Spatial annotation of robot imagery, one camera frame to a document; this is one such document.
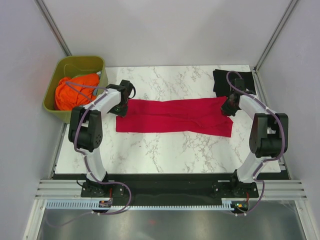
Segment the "magenta red t shirt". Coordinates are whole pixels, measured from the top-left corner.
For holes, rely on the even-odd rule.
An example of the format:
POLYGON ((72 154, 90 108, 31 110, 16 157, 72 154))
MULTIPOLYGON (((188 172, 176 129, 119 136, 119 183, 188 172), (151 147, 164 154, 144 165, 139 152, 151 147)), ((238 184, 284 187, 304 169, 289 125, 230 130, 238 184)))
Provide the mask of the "magenta red t shirt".
POLYGON ((193 132, 232 136, 233 121, 222 114, 225 97, 155 101, 132 99, 125 117, 116 117, 118 133, 193 132))

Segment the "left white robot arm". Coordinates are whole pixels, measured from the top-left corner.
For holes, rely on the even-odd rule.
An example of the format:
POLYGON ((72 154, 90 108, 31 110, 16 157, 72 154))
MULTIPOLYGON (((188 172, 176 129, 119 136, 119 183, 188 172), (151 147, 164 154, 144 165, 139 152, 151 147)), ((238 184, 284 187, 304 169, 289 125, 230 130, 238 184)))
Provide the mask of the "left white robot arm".
POLYGON ((86 178, 94 182, 92 191, 99 197, 106 196, 110 191, 108 174, 103 166, 100 145, 103 140, 104 115, 113 114, 125 117, 128 112, 130 95, 136 93, 129 80, 120 84, 109 84, 97 87, 102 90, 95 100, 83 106, 76 106, 71 111, 68 140, 73 143, 75 152, 82 155, 86 178))

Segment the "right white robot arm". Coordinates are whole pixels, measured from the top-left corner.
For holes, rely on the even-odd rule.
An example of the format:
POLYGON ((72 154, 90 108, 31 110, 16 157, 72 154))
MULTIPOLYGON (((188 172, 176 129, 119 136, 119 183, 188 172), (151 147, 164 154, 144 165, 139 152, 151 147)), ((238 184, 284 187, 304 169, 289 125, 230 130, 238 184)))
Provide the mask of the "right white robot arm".
POLYGON ((257 180, 258 174, 269 162, 278 161, 288 149, 289 117, 276 113, 262 103, 255 94, 250 94, 244 79, 227 79, 229 96, 221 107, 225 116, 235 116, 244 111, 251 119, 249 149, 246 160, 234 171, 229 191, 235 197, 247 191, 247 185, 257 180))

